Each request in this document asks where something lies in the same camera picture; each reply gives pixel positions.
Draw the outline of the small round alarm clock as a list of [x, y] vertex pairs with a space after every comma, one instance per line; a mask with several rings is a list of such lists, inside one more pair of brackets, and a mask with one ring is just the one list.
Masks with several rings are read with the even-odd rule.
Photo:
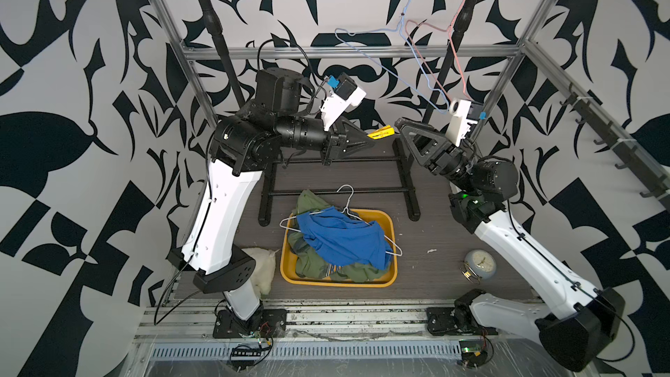
[[479, 284], [497, 273], [497, 261], [491, 253], [481, 249], [468, 252], [463, 260], [462, 275], [471, 283]]

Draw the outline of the white plush dog toy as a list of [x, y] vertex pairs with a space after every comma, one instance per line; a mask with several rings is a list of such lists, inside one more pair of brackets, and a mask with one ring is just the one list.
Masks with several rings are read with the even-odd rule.
[[251, 247], [244, 248], [243, 252], [256, 261], [256, 267], [251, 274], [251, 284], [256, 296], [268, 296], [275, 277], [277, 251]]

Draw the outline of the pink wire hanger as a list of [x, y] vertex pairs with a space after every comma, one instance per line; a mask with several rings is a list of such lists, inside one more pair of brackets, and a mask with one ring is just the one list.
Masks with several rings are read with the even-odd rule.
[[[462, 69], [462, 66], [460, 64], [459, 58], [458, 58], [458, 52], [456, 50], [455, 39], [454, 39], [456, 23], [457, 23], [459, 17], [461, 16], [461, 13], [463, 12], [467, 1], [468, 0], [462, 0], [462, 2], [460, 3], [457, 11], [455, 12], [455, 15], [452, 18], [451, 23], [449, 24], [449, 26], [447, 28], [442, 29], [440, 27], [437, 27], [436, 25], [429, 24], [426, 20], [424, 20], [421, 23], [417, 23], [416, 21], [413, 21], [413, 20], [409, 20], [409, 22], [415, 24], [417, 28], [421, 28], [422, 26], [426, 25], [428, 27], [433, 28], [436, 31], [440, 31], [440, 32], [443, 32], [443, 33], [447, 34], [447, 36], [448, 36], [448, 43], [447, 43], [448, 51], [452, 52], [453, 61], [456, 64], [457, 73], [459, 73], [460, 79], [461, 79], [461, 82], [462, 82], [463, 93], [464, 93], [465, 98], [466, 98], [467, 101], [472, 101], [471, 97], [468, 95], [468, 92], [467, 92], [467, 85], [466, 85], [465, 75], [464, 75], [464, 71]], [[431, 92], [438, 92], [438, 94], [440, 94], [445, 99], [445, 102], [447, 104], [447, 110], [451, 112], [454, 109], [455, 104], [452, 102], [452, 99], [448, 95], [447, 91], [444, 89], [443, 80], [438, 80], [438, 76], [435, 73], [433, 73], [430, 70], [429, 67], [427, 69], [423, 68], [427, 64], [427, 61], [423, 57], [423, 55], [420, 53], [420, 51], [419, 51], [416, 43], [414, 42], [412, 36], [409, 34], [408, 29], [407, 29], [407, 24], [403, 24], [403, 28], [405, 29], [405, 33], [407, 35], [406, 38], [405, 38], [406, 44], [409, 46], [409, 50], [412, 52], [415, 60], [417, 61], [417, 64], [420, 67], [420, 71], [422, 72], [422, 74], [424, 75], [424, 77], [426, 78], [427, 81], [429, 81], [429, 79], [432, 79], [434, 81], [434, 83], [437, 85], [437, 87], [429, 87], [429, 90]]]

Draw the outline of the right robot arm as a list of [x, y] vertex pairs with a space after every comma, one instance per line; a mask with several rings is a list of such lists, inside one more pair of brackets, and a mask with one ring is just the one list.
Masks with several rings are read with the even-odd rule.
[[580, 277], [516, 221], [509, 200], [518, 193], [519, 174], [512, 161], [479, 157], [429, 124], [400, 118], [395, 126], [418, 164], [456, 186], [448, 196], [455, 221], [495, 250], [540, 298], [517, 302], [471, 290], [455, 301], [446, 333], [495, 328], [536, 342], [572, 372], [583, 371], [616, 339], [624, 298]]

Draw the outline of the black wall hook rail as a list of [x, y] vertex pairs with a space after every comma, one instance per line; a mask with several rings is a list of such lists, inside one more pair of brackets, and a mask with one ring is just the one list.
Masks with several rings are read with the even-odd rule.
[[561, 106], [570, 106], [579, 116], [577, 124], [586, 124], [596, 133], [597, 146], [605, 146], [617, 155], [620, 163], [616, 169], [629, 170], [646, 187], [640, 192], [642, 198], [654, 198], [669, 211], [668, 171], [596, 99], [572, 93]]

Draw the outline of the black clothes rack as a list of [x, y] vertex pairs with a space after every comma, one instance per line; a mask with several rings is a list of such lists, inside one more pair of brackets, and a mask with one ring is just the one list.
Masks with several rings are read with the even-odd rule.
[[[448, 71], [451, 68], [451, 65], [455, 64], [456, 53], [458, 48], [462, 43], [462, 38], [469, 29], [472, 15], [474, 13], [474, 8], [476, 6], [477, 0], [464, 0], [464, 5], [462, 10], [459, 10], [458, 15], [455, 17], [455, 25], [457, 27], [457, 39], [455, 40], [454, 50], [449, 49], [444, 58], [443, 65], [437, 76], [437, 80], [434, 81], [438, 86], [442, 86], [443, 80], [446, 80]], [[226, 43], [225, 37], [223, 35], [223, 26], [221, 23], [220, 17], [216, 14], [214, 6], [212, 5], [211, 0], [198, 0], [198, 3], [202, 9], [203, 22], [205, 28], [209, 35], [212, 37], [214, 47], [218, 56], [218, 59], [222, 62], [223, 71], [226, 73], [229, 79], [229, 84], [231, 90], [236, 98], [237, 103], [242, 107], [246, 101], [242, 95], [242, 89], [235, 72], [232, 58], [230, 56], [230, 49]], [[403, 145], [401, 145], [400, 139], [395, 139], [392, 145], [394, 151], [393, 156], [370, 156], [370, 157], [358, 157], [358, 158], [345, 158], [344, 160], [336, 160], [335, 162], [395, 162], [398, 170], [399, 178], [401, 180], [400, 187], [385, 187], [385, 188], [366, 188], [364, 193], [368, 194], [396, 194], [401, 193], [404, 195], [405, 203], [408, 210], [408, 218], [413, 222], [418, 222], [420, 220], [420, 205], [418, 197], [416, 195], [415, 185], [413, 178], [411, 176], [411, 166], [413, 158], [406, 156]], [[261, 202], [258, 213], [258, 223], [260, 226], [265, 227], [270, 224], [271, 220], [271, 211], [274, 197], [291, 197], [292, 195], [299, 195], [300, 191], [289, 191], [289, 190], [276, 190], [276, 177], [277, 177], [277, 166], [279, 162], [272, 162], [269, 167], [263, 168], [263, 174], [265, 179], [263, 180], [263, 189], [261, 193]]]

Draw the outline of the blue tank top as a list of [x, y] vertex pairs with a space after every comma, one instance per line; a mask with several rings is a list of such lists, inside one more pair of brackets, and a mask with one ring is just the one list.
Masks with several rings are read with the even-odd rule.
[[297, 215], [297, 223], [305, 242], [321, 258], [333, 266], [371, 265], [387, 270], [392, 256], [384, 230], [377, 222], [364, 223], [335, 207]]

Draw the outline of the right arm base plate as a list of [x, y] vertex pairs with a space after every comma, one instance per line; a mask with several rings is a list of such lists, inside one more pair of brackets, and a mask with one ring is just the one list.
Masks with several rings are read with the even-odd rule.
[[433, 336], [499, 335], [497, 329], [481, 326], [466, 307], [429, 307], [426, 313]]

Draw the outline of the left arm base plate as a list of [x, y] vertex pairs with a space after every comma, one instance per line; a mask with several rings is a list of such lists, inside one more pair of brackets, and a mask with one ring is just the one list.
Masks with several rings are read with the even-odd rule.
[[214, 339], [245, 337], [274, 338], [281, 336], [287, 324], [285, 309], [264, 309], [262, 306], [249, 319], [240, 319], [229, 308], [216, 314]]

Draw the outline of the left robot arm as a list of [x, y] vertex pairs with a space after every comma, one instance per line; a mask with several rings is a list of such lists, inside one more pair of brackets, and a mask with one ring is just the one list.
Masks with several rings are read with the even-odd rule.
[[299, 108], [303, 74], [279, 67], [256, 74], [256, 94], [234, 115], [222, 116], [209, 139], [206, 179], [200, 205], [184, 243], [167, 259], [179, 271], [195, 272], [202, 293], [222, 293], [234, 318], [248, 321], [261, 310], [250, 281], [253, 258], [235, 246], [234, 237], [251, 191], [274, 167], [283, 148], [317, 151], [328, 165], [373, 139], [344, 116], [366, 98], [366, 92], [343, 73], [321, 82], [326, 98], [315, 118]]

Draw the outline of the white wire hanger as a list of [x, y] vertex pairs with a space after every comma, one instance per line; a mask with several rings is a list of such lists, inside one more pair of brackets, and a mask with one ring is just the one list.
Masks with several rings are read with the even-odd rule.
[[[336, 194], [340, 193], [340, 191], [343, 190], [344, 188], [349, 188], [351, 193], [350, 193], [349, 197], [347, 198], [347, 204], [344, 206], [344, 208], [341, 210], [341, 212], [343, 214], [347, 215], [350, 218], [357, 219], [361, 222], [364, 222], [364, 223], [368, 224], [368, 221], [364, 220], [362, 217], [360, 217], [358, 214], [355, 214], [350, 209], [351, 200], [352, 200], [353, 196], [355, 195], [355, 188], [352, 185], [343, 184], [335, 191], [335, 193]], [[295, 229], [295, 228], [291, 227], [291, 222], [293, 220], [297, 220], [297, 219], [298, 219], [297, 216], [288, 216], [287, 218], [282, 219], [280, 221], [279, 226], [281, 228], [287, 230], [287, 231], [300, 232], [300, 229]], [[392, 248], [392, 251], [386, 251], [386, 253], [388, 255], [392, 256], [392, 257], [396, 257], [396, 258], [402, 257], [403, 256], [403, 250], [401, 249], [401, 247], [398, 244], [396, 244], [395, 240], [393, 238], [387, 236], [387, 235], [384, 235], [384, 237], [387, 240], [387, 242], [389, 242], [389, 244]]]

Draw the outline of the dark green printed tank top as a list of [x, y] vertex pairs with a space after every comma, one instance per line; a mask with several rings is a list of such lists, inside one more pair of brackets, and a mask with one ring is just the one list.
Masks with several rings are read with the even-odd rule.
[[[310, 190], [304, 190], [298, 197], [296, 208], [291, 216], [297, 216], [305, 212], [315, 212], [321, 209], [335, 207]], [[298, 229], [297, 220], [291, 222], [291, 227]], [[292, 253], [297, 256], [295, 273], [300, 279], [323, 280], [330, 279], [333, 282], [345, 282], [352, 284], [368, 284], [376, 279], [382, 278], [395, 257], [392, 257], [387, 270], [378, 270], [371, 265], [352, 264], [347, 266], [333, 266], [324, 261], [317, 252], [305, 242], [301, 232], [288, 231], [288, 244]]]

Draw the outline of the yellow clothespin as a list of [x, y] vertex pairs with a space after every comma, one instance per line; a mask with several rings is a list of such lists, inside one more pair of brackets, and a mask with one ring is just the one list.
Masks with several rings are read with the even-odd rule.
[[392, 127], [390, 125], [386, 125], [385, 127], [381, 127], [379, 129], [371, 132], [367, 136], [369, 138], [373, 139], [373, 140], [381, 140], [381, 139], [384, 139], [384, 138], [387, 138], [387, 137], [390, 137], [390, 136], [393, 136], [393, 135], [395, 135], [394, 127]]

